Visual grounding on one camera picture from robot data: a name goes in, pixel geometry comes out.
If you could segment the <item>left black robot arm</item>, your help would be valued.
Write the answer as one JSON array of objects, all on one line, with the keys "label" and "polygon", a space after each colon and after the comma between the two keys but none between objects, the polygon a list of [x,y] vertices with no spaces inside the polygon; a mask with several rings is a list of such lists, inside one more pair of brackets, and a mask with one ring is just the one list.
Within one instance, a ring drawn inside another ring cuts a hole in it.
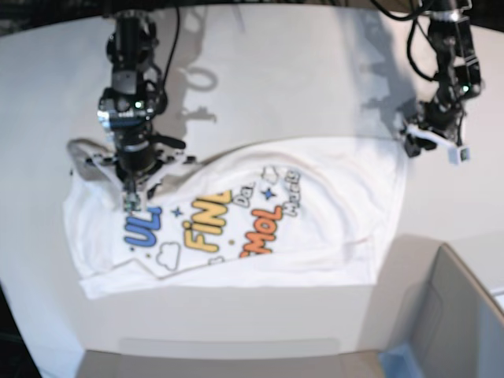
[{"label": "left black robot arm", "polygon": [[[470,18],[464,14],[471,1],[419,1],[405,16],[396,16],[379,2],[372,4],[392,20],[410,21],[406,57],[413,71],[422,79],[437,84],[430,101],[415,104],[415,114],[403,118],[402,145],[409,158],[441,146],[447,149],[449,162],[460,165],[469,160],[465,144],[466,102],[483,90],[480,61],[476,56]],[[413,37],[420,27],[419,17],[429,19],[424,34],[435,53],[437,71],[432,76],[422,72],[413,59]]]}]

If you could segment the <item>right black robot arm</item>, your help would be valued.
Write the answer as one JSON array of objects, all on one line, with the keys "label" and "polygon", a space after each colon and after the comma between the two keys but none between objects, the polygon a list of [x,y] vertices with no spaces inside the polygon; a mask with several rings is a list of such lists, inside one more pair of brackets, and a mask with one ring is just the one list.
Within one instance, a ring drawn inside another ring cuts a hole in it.
[{"label": "right black robot arm", "polygon": [[154,119],[168,106],[167,73],[154,61],[157,26],[146,10],[114,13],[115,29],[106,55],[112,65],[111,83],[98,101],[98,121],[113,149],[88,150],[85,162],[100,170],[118,191],[127,213],[141,211],[161,184],[160,169],[170,165],[184,175],[197,164],[185,153],[184,141],[162,135]]}]

